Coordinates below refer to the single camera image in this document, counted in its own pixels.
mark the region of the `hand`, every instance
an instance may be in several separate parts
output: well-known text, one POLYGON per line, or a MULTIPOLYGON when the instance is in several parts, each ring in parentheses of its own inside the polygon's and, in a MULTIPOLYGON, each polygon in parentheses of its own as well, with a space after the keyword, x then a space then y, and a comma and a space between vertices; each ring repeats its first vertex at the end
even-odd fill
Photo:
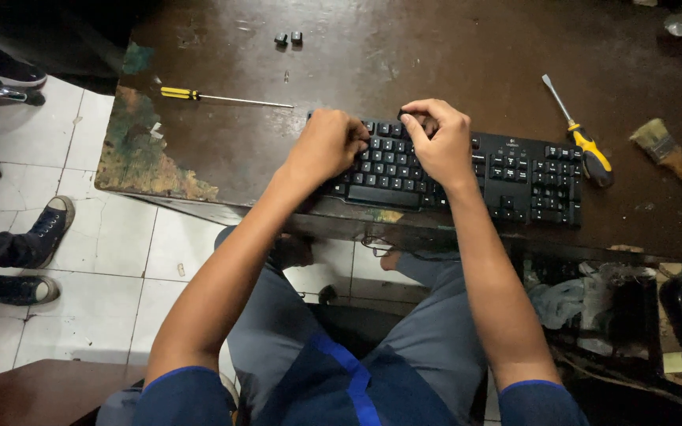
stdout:
POLYGON ((470 118, 438 99, 410 102, 402 107, 410 114, 402 115, 402 122, 414 142, 414 152, 423 169, 445 189, 477 186, 472 170, 472 151, 470 149, 470 118), (438 123, 433 138, 427 133, 434 126, 428 125, 424 131, 421 121, 412 114, 427 114, 438 123))
POLYGON ((352 166, 354 156, 370 139, 362 121, 339 110, 317 109, 289 152, 284 168, 313 186, 338 176, 352 166))

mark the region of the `blue shirt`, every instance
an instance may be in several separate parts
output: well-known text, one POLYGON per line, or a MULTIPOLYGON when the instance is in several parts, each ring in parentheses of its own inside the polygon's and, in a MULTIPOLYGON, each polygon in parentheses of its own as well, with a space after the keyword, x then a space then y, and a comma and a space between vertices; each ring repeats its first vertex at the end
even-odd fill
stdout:
MULTIPOLYGON (((498 397, 503 426, 588 426, 563 386, 514 383, 498 397)), ((184 367, 147 385, 133 424, 230 425, 235 410, 220 376, 184 367)), ((325 334, 314 335, 251 425, 457 424, 441 398, 389 346, 359 362, 325 334)))

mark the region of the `sleeve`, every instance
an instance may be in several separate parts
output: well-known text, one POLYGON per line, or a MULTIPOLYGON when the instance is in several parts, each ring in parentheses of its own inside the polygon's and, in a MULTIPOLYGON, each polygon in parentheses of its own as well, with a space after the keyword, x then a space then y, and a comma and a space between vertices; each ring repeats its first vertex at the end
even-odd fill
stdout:
POLYGON ((502 426, 589 426, 586 415, 564 386, 550 381, 521 381, 498 396, 502 426))
POLYGON ((133 425, 231 426, 234 411, 235 402, 218 373, 204 367, 183 367, 147 385, 138 401, 133 425))

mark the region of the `yellow screwdriver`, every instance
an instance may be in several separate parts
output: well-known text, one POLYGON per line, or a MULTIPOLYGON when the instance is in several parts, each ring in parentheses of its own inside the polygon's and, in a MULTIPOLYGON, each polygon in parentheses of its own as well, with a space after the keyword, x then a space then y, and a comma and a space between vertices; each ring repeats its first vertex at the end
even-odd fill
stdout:
POLYGON ((169 98, 194 99, 199 101, 201 98, 219 99, 221 101, 244 102, 251 105, 274 106, 278 108, 293 108, 293 105, 275 104, 273 102, 251 101, 249 99, 223 98, 222 96, 203 95, 196 90, 178 89, 176 87, 163 87, 160 89, 163 96, 169 98))
POLYGON ((562 108, 564 117, 568 120, 568 138, 583 149, 583 173, 586 178, 592 179, 596 185, 601 188, 608 188, 615 183, 615 176, 612 174, 612 166, 609 164, 607 158, 596 148, 596 142, 593 141, 580 124, 575 123, 570 117, 568 110, 564 108, 562 100, 557 95, 557 91, 552 86, 552 81, 549 76, 544 74, 541 77, 544 83, 552 90, 554 98, 559 103, 559 108, 562 108))

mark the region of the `keyboard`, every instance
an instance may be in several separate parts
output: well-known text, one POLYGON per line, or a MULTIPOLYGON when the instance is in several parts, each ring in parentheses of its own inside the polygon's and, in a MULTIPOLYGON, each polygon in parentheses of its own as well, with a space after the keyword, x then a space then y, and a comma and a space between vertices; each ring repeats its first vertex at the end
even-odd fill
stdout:
MULTIPOLYGON (((368 149, 318 193, 363 206, 449 211, 449 199, 422 169, 404 124, 362 122, 370 132, 368 149)), ((479 132, 471 133, 471 143, 472 169, 491 218, 581 226, 580 147, 479 132)))

